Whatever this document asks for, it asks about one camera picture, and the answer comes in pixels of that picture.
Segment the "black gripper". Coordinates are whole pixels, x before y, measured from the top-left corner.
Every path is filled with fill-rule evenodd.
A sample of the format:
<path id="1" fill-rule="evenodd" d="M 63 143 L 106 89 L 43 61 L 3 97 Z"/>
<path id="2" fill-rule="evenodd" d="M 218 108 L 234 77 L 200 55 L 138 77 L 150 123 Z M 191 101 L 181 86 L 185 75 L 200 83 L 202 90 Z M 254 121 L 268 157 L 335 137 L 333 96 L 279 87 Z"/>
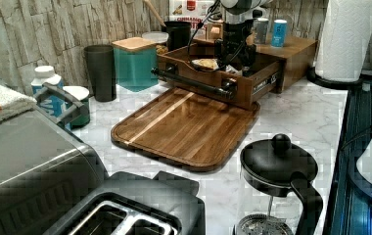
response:
<path id="1" fill-rule="evenodd" d="M 253 20 L 246 20 L 243 23 L 222 25 L 222 39 L 215 41 L 215 56 L 221 71 L 232 71 L 229 64 L 238 58 L 242 65 L 242 76 L 249 77 L 256 73 L 256 46 L 247 44 L 253 24 Z"/>

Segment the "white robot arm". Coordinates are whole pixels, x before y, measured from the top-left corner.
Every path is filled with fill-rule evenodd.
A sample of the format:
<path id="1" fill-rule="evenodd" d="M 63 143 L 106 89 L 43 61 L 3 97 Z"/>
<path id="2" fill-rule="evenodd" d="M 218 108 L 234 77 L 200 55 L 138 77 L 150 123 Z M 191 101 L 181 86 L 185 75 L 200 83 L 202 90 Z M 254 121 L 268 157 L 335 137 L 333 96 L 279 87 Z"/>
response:
<path id="1" fill-rule="evenodd" d="M 256 46 L 248 44 L 254 21 L 263 16 L 262 5 L 272 0 L 220 0 L 222 38 L 215 40 L 215 57 L 219 68 L 225 70 L 235 59 L 239 60 L 242 75 L 250 76 L 256 61 Z"/>

